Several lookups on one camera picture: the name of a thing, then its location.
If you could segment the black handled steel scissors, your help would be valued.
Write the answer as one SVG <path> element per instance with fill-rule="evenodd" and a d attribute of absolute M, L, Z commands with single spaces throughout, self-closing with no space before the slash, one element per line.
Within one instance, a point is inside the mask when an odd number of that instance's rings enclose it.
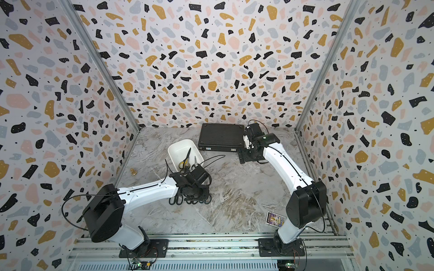
<path fill-rule="evenodd" d="M 187 204 L 210 204 L 212 201 L 212 196 L 211 195 L 206 195 L 206 196 L 201 196 L 199 198 L 192 198 L 192 197 L 187 197 L 185 202 Z"/>

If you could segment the yellow black scissors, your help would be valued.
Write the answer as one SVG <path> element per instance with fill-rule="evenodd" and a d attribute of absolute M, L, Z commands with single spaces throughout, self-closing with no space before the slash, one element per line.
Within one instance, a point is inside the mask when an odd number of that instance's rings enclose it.
<path fill-rule="evenodd" d="M 191 148 L 189 148 L 189 150 L 186 154 L 186 157 L 178 165 L 178 167 L 181 171 L 186 171 L 186 170 L 190 169 L 190 167 L 191 167 L 191 165 L 189 163 L 190 154 L 191 154 Z"/>

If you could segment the all black scissors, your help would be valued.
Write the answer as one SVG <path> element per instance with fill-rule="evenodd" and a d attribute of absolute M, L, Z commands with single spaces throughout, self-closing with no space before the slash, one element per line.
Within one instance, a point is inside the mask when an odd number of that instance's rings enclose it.
<path fill-rule="evenodd" d="M 184 202 L 184 196 L 182 194 L 177 194 L 173 198 L 169 199 L 169 205 L 182 205 Z"/>

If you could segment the white plastic storage box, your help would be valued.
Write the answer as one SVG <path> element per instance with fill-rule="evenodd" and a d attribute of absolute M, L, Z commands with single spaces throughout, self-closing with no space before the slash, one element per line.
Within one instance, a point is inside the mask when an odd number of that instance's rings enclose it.
<path fill-rule="evenodd" d="M 189 154 L 188 163 L 191 166 L 202 164 L 205 161 L 198 147 L 189 139 L 173 143 L 167 151 L 176 171 L 180 171 L 179 164 L 187 157 L 187 154 Z"/>

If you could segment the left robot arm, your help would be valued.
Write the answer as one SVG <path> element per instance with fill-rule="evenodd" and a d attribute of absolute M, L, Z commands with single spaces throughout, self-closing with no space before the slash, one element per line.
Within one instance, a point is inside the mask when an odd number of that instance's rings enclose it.
<path fill-rule="evenodd" d="M 209 204 L 212 200 L 209 187 L 210 174 L 197 165 L 192 171 L 167 171 L 165 178 L 148 184 L 116 188 L 105 185 L 93 196 L 83 211 L 83 218 L 94 243 L 112 241 L 124 249 L 141 256 L 149 249 L 151 241 L 141 226 L 135 228 L 124 223 L 123 216 L 141 206 L 162 199 L 174 199 L 188 204 Z"/>

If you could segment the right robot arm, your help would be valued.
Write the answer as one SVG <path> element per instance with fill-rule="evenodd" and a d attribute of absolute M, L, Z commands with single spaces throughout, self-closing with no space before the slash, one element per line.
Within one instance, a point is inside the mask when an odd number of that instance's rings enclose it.
<path fill-rule="evenodd" d="M 248 161 L 265 160 L 273 166 L 290 192 L 287 218 L 274 237 L 276 247 L 295 242 L 312 224 L 324 218 L 327 203 L 325 184 L 315 182 L 289 156 L 278 137 L 272 133 L 243 136 Z"/>

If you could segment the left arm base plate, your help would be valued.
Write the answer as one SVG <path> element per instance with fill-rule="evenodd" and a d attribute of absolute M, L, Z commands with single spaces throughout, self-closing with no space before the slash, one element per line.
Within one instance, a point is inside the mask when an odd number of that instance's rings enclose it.
<path fill-rule="evenodd" d="M 151 239 L 150 241 L 145 241 L 142 245 L 134 250 L 130 250 L 128 248 L 121 249 L 119 257 L 121 259 L 166 257 L 168 245 L 168 239 Z"/>

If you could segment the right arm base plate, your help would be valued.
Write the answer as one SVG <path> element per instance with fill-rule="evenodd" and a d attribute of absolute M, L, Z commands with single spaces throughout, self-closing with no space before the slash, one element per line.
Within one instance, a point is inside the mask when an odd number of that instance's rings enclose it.
<path fill-rule="evenodd" d="M 302 239 L 297 238 L 291 243 L 284 244 L 280 242 L 278 237 L 260 238 L 258 240 L 260 257 L 274 256 L 305 256 L 305 246 Z"/>

